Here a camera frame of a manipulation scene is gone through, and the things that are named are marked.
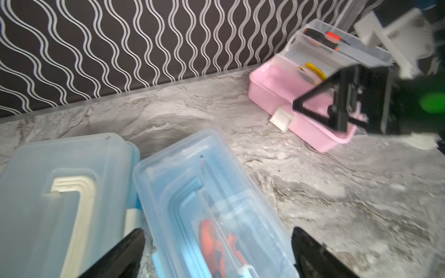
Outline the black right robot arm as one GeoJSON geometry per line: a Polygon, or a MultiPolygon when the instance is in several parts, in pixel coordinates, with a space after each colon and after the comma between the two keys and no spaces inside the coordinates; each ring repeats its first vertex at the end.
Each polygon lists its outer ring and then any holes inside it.
{"type": "Polygon", "coordinates": [[[443,149],[445,72],[426,69],[424,60],[445,62],[445,3],[388,1],[354,29],[365,46],[383,46],[393,63],[340,68],[295,99],[293,110],[335,132],[351,123],[418,149],[443,149]]]}

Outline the light blue front toolbox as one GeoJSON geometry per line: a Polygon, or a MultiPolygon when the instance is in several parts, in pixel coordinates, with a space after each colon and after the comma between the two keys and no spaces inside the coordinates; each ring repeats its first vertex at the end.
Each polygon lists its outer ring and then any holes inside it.
{"type": "Polygon", "coordinates": [[[290,232],[215,130],[207,129],[140,161],[133,170],[160,278],[212,278],[199,224],[211,220],[224,248],[226,278],[296,278],[290,232]],[[232,252],[235,234],[248,264],[232,252]]]}

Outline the pink toolbox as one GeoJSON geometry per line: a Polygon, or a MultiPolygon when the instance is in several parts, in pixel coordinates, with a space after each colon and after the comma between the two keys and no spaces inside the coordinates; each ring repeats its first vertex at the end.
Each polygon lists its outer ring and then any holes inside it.
{"type": "Polygon", "coordinates": [[[348,124],[346,132],[336,132],[292,109],[293,101],[322,81],[302,72],[298,66],[310,62],[327,76],[343,67],[363,64],[389,66],[394,59],[380,47],[365,46],[359,38],[320,20],[313,20],[297,31],[285,48],[250,74],[248,97],[270,114],[270,122],[283,132],[293,132],[318,152],[327,152],[351,141],[357,126],[348,124]],[[306,28],[324,34],[333,32],[350,45],[338,43],[335,51],[303,34],[306,28]]]}

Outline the turquoise back toolbox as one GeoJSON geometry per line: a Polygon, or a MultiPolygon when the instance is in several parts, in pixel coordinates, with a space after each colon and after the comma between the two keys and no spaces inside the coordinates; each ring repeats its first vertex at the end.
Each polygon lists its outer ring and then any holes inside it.
{"type": "Polygon", "coordinates": [[[76,278],[140,228],[139,160],[115,133],[15,150],[1,173],[1,276],[76,278]]]}

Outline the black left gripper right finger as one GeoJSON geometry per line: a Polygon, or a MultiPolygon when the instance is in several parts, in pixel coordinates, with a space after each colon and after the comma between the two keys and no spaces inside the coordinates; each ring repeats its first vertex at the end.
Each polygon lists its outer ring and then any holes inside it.
{"type": "Polygon", "coordinates": [[[300,227],[294,227],[292,249],[295,268],[301,278],[359,278],[357,274],[330,253],[300,227]]]}

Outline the yellow handled pliers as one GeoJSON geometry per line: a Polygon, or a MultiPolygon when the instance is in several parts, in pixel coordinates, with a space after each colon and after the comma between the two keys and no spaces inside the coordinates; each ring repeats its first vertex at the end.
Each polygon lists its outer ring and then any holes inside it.
{"type": "Polygon", "coordinates": [[[327,80],[327,75],[314,64],[307,62],[304,66],[298,66],[298,68],[311,76],[317,76],[321,81],[327,80]]]}

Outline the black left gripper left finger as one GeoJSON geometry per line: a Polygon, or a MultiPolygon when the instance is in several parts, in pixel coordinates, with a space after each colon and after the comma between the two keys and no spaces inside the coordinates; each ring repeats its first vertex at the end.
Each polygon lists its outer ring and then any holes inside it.
{"type": "Polygon", "coordinates": [[[145,244],[144,231],[136,228],[79,277],[136,278],[145,244]]]}

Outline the red small screwdriver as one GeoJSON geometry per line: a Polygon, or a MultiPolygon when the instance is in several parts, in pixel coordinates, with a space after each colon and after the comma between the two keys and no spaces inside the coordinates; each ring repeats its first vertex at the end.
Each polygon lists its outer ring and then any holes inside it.
{"type": "Polygon", "coordinates": [[[333,32],[327,32],[326,33],[326,36],[329,38],[329,39],[331,39],[332,41],[334,41],[334,42],[342,42],[342,43],[344,43],[344,44],[347,44],[347,45],[350,45],[345,39],[342,39],[339,35],[337,35],[337,34],[335,34],[335,33],[333,33],[333,32]]]}

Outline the black red screwdriver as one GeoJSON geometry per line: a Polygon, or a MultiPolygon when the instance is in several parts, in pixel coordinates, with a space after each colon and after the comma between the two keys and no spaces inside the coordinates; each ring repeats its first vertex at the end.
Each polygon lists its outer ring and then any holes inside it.
{"type": "Polygon", "coordinates": [[[339,40],[335,37],[330,37],[327,34],[324,34],[318,30],[312,29],[312,28],[306,28],[303,31],[303,34],[307,37],[312,38],[319,44],[322,44],[330,49],[333,49],[335,51],[339,50],[338,43],[339,40]]]}

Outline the orange handled pliers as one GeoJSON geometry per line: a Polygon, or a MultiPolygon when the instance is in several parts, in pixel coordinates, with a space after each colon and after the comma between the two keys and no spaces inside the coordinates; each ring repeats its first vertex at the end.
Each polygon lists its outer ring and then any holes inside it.
{"type": "MultiPolygon", "coordinates": [[[[229,234],[227,241],[236,258],[242,263],[243,266],[246,266],[248,262],[241,252],[238,237],[235,234],[229,234]]],[[[201,253],[212,277],[226,278],[226,259],[224,257],[223,244],[218,239],[216,230],[211,220],[203,220],[200,222],[199,242],[201,253]]]]}

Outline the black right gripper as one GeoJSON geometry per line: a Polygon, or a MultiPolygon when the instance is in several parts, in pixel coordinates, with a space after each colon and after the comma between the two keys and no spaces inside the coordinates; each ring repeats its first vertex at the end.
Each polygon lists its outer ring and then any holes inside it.
{"type": "Polygon", "coordinates": [[[443,133],[445,73],[402,79],[394,67],[342,68],[293,101],[293,110],[343,132],[349,123],[371,134],[443,133]],[[304,103],[328,89],[334,100],[325,117],[304,103]]]}

